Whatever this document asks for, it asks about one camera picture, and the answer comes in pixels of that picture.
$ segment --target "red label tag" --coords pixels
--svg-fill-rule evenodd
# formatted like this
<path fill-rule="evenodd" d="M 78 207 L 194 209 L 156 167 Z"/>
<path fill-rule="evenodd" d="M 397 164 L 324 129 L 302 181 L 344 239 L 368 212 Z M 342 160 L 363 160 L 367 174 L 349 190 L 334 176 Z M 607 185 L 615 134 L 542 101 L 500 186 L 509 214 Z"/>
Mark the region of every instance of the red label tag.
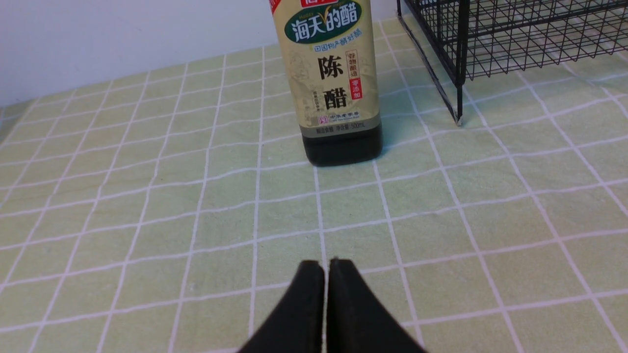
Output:
<path fill-rule="evenodd" d="M 277 10 L 277 6 L 279 6 L 279 3 L 281 2 L 281 0 L 270 0 L 271 2 L 271 12 L 272 14 L 274 14 L 274 11 Z"/>
<path fill-rule="evenodd" d="M 327 4 L 335 4 L 338 0 L 301 0 L 302 8 L 312 8 L 314 6 L 327 5 Z"/>
<path fill-rule="evenodd" d="M 362 79 L 349 80 L 349 87 L 351 88 L 351 99 L 362 99 Z"/>

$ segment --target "green oval logo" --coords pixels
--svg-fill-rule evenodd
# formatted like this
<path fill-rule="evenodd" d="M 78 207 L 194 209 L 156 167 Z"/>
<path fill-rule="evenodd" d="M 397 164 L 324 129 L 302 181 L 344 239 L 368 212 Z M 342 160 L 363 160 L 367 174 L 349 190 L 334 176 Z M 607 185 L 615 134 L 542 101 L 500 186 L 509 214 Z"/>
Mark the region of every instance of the green oval logo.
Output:
<path fill-rule="evenodd" d="M 314 44 L 350 30 L 362 17 L 362 7 L 353 0 L 299 11 L 286 23 L 284 32 L 293 42 Z"/>

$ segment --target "wire basket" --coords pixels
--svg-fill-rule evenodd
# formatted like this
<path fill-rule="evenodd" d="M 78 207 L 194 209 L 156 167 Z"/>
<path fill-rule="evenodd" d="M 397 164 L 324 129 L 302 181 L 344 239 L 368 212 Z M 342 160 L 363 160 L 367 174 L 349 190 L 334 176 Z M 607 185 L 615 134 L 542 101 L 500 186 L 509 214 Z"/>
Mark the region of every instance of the wire basket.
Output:
<path fill-rule="evenodd" d="M 611 54 L 628 48 L 628 0 L 405 0 L 457 88 L 453 110 L 418 41 L 454 120 L 462 116 L 466 78 Z"/>

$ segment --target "plastic bottle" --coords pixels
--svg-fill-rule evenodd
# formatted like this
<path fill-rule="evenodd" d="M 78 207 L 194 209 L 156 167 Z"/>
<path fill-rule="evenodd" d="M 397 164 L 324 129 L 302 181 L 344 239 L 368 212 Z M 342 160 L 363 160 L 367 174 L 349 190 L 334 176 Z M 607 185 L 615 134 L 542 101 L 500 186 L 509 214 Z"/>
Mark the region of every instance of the plastic bottle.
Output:
<path fill-rule="evenodd" d="M 313 165 L 382 151 L 370 0 L 270 0 L 290 91 Z"/>

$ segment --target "bottle label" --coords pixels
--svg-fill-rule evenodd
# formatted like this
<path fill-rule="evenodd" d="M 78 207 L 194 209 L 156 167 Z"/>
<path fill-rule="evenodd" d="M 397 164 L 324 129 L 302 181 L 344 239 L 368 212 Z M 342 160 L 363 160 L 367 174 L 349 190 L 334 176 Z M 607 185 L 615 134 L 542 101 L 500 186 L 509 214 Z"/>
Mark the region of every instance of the bottle label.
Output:
<path fill-rule="evenodd" d="M 369 0 L 270 0 L 301 133 L 380 123 Z"/>

